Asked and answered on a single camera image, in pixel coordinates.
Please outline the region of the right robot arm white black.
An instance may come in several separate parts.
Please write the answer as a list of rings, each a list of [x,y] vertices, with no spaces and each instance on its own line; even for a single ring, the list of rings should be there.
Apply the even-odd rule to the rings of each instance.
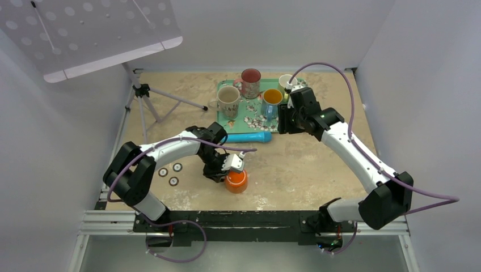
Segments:
[[[333,108],[322,109],[310,87],[294,86],[287,103],[278,106],[280,134],[306,132],[329,147],[361,182],[364,199],[335,198],[319,208],[318,224],[327,231],[340,222],[364,222],[380,230],[411,208],[414,180],[381,161],[354,134]]]

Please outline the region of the pink mug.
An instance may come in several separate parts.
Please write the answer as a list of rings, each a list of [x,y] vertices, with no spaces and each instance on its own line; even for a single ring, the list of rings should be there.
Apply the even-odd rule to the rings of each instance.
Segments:
[[[233,82],[240,94],[246,99],[255,99],[260,94],[261,73],[257,69],[245,69],[240,78]]]

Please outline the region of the beige floral mug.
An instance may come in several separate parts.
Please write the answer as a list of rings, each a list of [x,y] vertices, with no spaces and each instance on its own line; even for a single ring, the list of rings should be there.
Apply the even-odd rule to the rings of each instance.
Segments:
[[[208,108],[224,115],[228,120],[237,118],[239,112],[240,92],[234,86],[220,88],[214,99],[208,102]]]

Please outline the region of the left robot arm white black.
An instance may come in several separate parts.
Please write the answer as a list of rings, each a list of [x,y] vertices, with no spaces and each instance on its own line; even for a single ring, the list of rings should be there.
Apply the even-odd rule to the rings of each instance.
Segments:
[[[170,210],[150,191],[154,174],[167,164],[194,155],[204,163],[203,175],[215,182],[230,173],[243,172],[244,162],[239,155],[217,151],[226,136],[226,130],[213,122],[208,127],[188,127],[157,143],[124,143],[103,176],[109,187],[107,199],[111,201],[112,194],[116,194],[118,201],[147,217],[147,225],[154,231],[164,231]]]

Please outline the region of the light blue butterfly mug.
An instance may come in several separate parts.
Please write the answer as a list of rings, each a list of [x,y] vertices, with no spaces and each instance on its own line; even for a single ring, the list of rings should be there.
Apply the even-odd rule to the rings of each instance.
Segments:
[[[267,122],[271,122],[278,114],[278,105],[282,102],[282,93],[277,89],[268,89],[262,94],[261,114]]]

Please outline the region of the orange mug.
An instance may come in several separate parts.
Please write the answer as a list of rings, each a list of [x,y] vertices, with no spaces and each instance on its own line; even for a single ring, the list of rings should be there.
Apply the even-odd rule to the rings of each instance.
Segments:
[[[230,171],[224,180],[225,188],[234,194],[243,193],[248,186],[248,175],[244,169],[241,173]]]

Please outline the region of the yellow-green hexagonal mug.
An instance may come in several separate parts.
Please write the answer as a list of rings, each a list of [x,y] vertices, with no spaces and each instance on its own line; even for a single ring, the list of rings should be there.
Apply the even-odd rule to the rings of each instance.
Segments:
[[[289,94],[285,92],[286,88],[291,84],[292,86],[295,86],[298,84],[297,78],[293,78],[293,76],[290,74],[284,74],[279,77],[278,79],[278,85],[277,85],[277,90],[280,91],[282,94],[282,102],[287,102],[289,98]]]

